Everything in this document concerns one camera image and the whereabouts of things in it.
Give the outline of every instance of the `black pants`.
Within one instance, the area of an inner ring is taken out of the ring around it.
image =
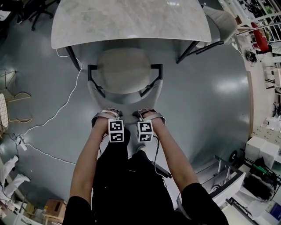
[[[130,140],[130,132],[126,128],[124,139],[124,142],[109,142],[105,151],[97,160],[92,198],[94,213],[102,207],[106,207],[104,196],[108,197],[112,193],[121,195],[128,192],[121,186],[124,187],[126,183],[130,182],[132,172],[137,172],[138,176],[152,178],[163,184],[162,178],[155,173],[154,167],[144,151],[138,151],[128,160],[127,146]]]

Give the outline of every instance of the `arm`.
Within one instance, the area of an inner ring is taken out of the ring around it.
[[[197,176],[162,120],[155,118],[152,120],[152,125],[161,142],[169,170],[180,193],[182,193],[189,184],[198,183]]]
[[[97,164],[97,153],[107,132],[108,119],[99,117],[77,160],[70,188],[70,197],[79,196],[91,204],[91,193]]]

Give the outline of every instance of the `black cable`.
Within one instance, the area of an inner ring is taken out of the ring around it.
[[[11,199],[11,198],[9,198],[6,194],[5,194],[5,192],[4,192],[4,190],[3,190],[3,184],[2,184],[2,192],[3,192],[3,194],[8,198],[8,199]]]
[[[16,149],[17,149],[17,157],[18,157],[18,160],[19,160],[18,146],[19,146],[19,145],[21,144],[21,142],[22,142],[20,135],[16,136],[15,133],[13,133],[13,134],[12,134],[12,138],[11,138],[10,134],[7,134],[7,133],[3,133],[3,134],[9,135],[9,138],[10,138],[11,140],[13,140],[13,142],[15,143]]]

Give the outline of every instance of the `glossy floor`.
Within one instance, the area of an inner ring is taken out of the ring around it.
[[[75,86],[78,71],[70,58],[60,58],[50,46],[52,20],[43,15],[32,32],[29,21],[11,27],[8,39],[0,48],[0,68],[17,70],[16,91],[25,91],[31,99],[11,103],[10,118],[29,118],[27,124],[10,123],[10,134],[25,133],[44,124],[67,101]],[[98,55],[117,47],[145,49],[151,64],[163,64],[163,89],[156,110],[167,118],[167,127],[195,169],[209,162],[214,154],[228,159],[233,150],[243,148],[249,135],[249,86],[241,55],[225,44],[193,55],[177,65],[176,58],[190,44],[180,40],[116,40],[75,46],[83,64],[77,89],[54,120],[25,135],[25,142],[55,157],[76,162],[97,113],[87,89],[87,65],[95,64]],[[129,154],[135,150],[131,137]],[[156,142],[147,145],[153,160]],[[30,178],[20,190],[37,206],[50,197],[68,200],[74,166],[54,160],[31,147],[18,147],[20,160],[12,177],[22,172]],[[0,146],[4,162],[16,154],[14,143],[5,136]],[[167,169],[162,149],[157,163]],[[167,181],[173,198],[178,190]]]

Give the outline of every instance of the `white table top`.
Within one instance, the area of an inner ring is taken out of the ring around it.
[[[211,41],[197,0],[61,0],[52,48],[101,40],[168,38]]]

